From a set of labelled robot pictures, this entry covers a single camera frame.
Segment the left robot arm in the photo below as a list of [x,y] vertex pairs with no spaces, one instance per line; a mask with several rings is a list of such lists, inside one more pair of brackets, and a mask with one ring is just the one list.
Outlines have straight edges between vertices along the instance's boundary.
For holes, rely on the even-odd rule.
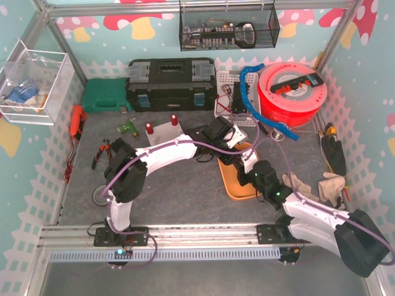
[[150,147],[134,149],[118,138],[112,143],[115,157],[104,173],[106,187],[101,194],[108,200],[107,225],[116,234],[127,233],[132,203],[151,173],[202,154],[211,154],[229,164],[240,159],[243,153],[235,145],[246,138],[244,131],[223,117]]

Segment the black ribbed rail block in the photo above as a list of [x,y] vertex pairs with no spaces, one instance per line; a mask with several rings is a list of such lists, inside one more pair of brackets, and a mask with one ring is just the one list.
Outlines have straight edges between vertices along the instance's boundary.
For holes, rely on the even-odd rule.
[[130,145],[127,144],[122,138],[116,139],[111,145],[111,149],[115,152],[116,156],[126,156],[129,153]]

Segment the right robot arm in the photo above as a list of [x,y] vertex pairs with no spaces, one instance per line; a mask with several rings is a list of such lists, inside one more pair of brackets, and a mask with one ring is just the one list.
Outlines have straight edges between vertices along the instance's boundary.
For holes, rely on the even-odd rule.
[[394,255],[394,249],[362,210],[337,210],[304,197],[281,183],[266,160],[241,154],[235,158],[235,167],[240,184],[250,184],[265,202],[283,213],[280,231],[334,253],[363,278],[380,265],[394,264],[393,260],[385,261]]

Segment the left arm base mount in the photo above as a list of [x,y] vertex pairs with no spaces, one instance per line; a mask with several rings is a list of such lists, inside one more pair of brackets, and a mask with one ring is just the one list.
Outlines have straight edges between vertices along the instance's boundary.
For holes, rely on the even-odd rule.
[[97,228],[94,234],[95,247],[145,247],[148,245],[148,227],[130,228],[138,234],[121,235],[113,232],[110,227]]

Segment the white peg base plate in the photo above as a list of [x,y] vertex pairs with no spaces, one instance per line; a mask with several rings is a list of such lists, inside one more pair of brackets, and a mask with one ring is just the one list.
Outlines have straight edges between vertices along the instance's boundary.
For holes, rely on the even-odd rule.
[[150,146],[156,146],[165,143],[179,137],[181,134],[184,133],[179,123],[177,126],[173,126],[170,121],[158,126],[154,126],[152,124],[152,126],[154,128],[154,133],[147,134],[146,132]]

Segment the green hose nozzle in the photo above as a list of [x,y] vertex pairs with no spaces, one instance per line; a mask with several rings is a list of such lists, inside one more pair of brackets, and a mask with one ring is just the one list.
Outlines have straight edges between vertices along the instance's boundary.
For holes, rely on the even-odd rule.
[[128,120],[125,124],[118,126],[117,131],[120,134],[130,132],[135,138],[137,138],[139,136],[138,131],[136,130],[136,128],[131,120]]

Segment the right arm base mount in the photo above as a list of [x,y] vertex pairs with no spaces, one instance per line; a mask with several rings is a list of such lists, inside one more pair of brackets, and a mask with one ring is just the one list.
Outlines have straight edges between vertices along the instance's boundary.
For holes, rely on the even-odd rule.
[[303,244],[304,241],[293,237],[287,226],[279,224],[258,224],[256,234],[259,244]]

